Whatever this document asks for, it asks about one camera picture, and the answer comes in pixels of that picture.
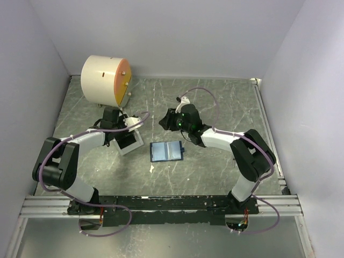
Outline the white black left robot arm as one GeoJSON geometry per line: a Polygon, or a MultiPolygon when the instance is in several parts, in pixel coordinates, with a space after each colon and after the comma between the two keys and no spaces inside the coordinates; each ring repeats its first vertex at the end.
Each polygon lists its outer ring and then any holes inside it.
{"type": "Polygon", "coordinates": [[[47,138],[32,170],[32,178],[48,192],[61,192],[75,199],[80,210],[95,214],[101,207],[99,191],[77,177],[80,156],[114,141],[123,150],[135,143],[131,117],[119,108],[106,107],[92,127],[66,138],[47,138]]]}

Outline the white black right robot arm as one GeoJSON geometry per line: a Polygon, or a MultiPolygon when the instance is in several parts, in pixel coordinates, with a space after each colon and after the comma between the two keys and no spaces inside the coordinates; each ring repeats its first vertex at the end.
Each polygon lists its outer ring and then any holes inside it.
{"type": "Polygon", "coordinates": [[[243,133],[218,130],[202,122],[193,104],[186,104],[180,110],[169,108],[159,125],[165,131],[187,133],[196,146],[232,152],[241,175],[227,198],[229,210],[236,214],[246,208],[263,175],[272,172],[276,163],[274,153],[257,130],[243,133]]]}

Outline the blue leather card holder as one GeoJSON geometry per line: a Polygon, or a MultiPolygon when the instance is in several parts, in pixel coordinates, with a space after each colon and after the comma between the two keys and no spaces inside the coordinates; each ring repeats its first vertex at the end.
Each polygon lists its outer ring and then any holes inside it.
{"type": "Polygon", "coordinates": [[[151,142],[150,161],[166,162],[183,160],[185,150],[181,141],[151,142]]]}

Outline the white plastic card tray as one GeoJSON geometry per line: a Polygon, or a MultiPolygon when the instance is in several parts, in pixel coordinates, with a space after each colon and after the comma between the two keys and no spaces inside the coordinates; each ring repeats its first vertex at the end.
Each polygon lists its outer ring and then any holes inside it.
{"type": "Polygon", "coordinates": [[[113,143],[121,156],[124,156],[144,145],[143,139],[138,130],[119,133],[113,139],[113,143]]]}

